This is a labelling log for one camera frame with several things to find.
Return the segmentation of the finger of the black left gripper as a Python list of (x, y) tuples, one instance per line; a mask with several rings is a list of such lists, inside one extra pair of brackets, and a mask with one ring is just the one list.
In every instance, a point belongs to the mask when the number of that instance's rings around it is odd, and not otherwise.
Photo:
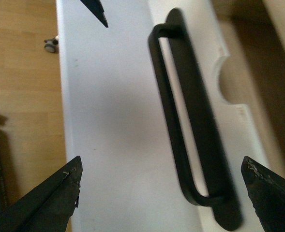
[(100, 0), (81, 0), (81, 2), (92, 12), (92, 14), (108, 28), (108, 22)]

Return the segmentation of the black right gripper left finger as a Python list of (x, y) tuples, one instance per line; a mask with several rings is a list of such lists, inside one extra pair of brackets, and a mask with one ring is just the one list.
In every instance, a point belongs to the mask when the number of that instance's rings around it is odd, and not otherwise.
[(83, 166), (76, 156), (0, 213), (0, 232), (64, 232), (79, 204)]

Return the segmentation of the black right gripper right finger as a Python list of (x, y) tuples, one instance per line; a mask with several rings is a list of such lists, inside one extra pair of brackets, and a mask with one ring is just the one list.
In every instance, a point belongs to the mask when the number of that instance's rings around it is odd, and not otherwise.
[(264, 231), (285, 232), (285, 179), (248, 156), (241, 173)]

